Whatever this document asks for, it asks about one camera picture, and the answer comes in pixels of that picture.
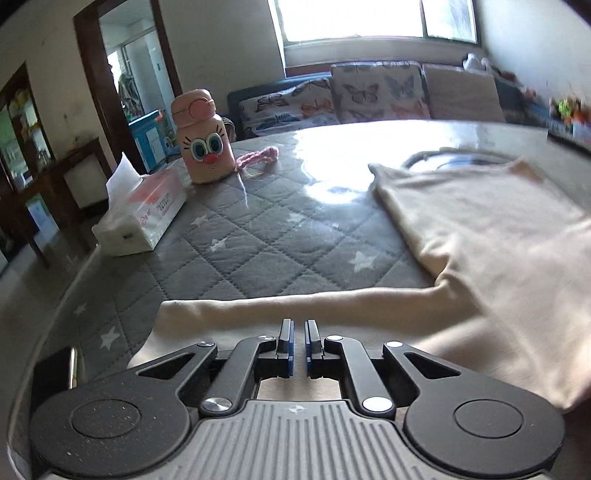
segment floor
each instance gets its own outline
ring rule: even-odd
[[[82,226],[85,238],[93,245],[88,221]],[[60,300],[80,271],[87,255],[71,232],[58,232],[49,241],[37,235],[37,242],[50,263],[45,268],[26,245],[0,276],[0,432],[9,429],[8,415],[21,375],[39,338],[49,328]],[[0,454],[0,472],[12,470],[6,449]]]

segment black circular joint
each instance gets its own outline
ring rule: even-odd
[[[139,410],[123,400],[95,400],[82,405],[72,415],[75,431],[94,439],[120,437],[135,428]]]
[[[432,391],[422,385],[404,419],[417,450],[471,478],[516,478],[548,467],[564,436],[554,407],[492,378],[464,376],[436,380]]]
[[[473,400],[454,413],[462,430],[484,439],[509,437],[523,425],[523,416],[515,407],[498,400]]]
[[[138,475],[170,457],[189,432],[189,414],[175,390],[122,372],[57,394],[31,419],[34,451],[68,478]]]

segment wooden door frame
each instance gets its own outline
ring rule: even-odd
[[[145,174],[148,172],[131,135],[128,121],[121,108],[119,95],[113,83],[99,24],[101,16],[125,1],[95,0],[74,17],[74,29],[90,93],[115,161],[119,163],[121,154],[125,153],[134,168],[140,174]],[[158,0],[150,0],[150,5],[170,85],[175,96],[178,96],[183,91],[164,28],[160,3]]]

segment window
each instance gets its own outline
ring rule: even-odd
[[[351,37],[476,43],[473,0],[276,0],[287,44]]]

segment folded cloth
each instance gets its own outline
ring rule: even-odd
[[[231,348],[242,338],[273,333],[282,318],[294,319],[301,331],[312,318],[322,335],[350,336],[371,349],[388,340],[408,342],[563,410],[585,399],[591,384],[589,215],[524,161],[421,174],[369,168],[413,254],[436,277],[434,287],[164,302],[130,366],[199,339]],[[302,351],[300,344],[296,352]],[[295,382],[267,381],[264,397],[338,395],[334,385],[305,379],[303,369],[303,363],[296,367]]]

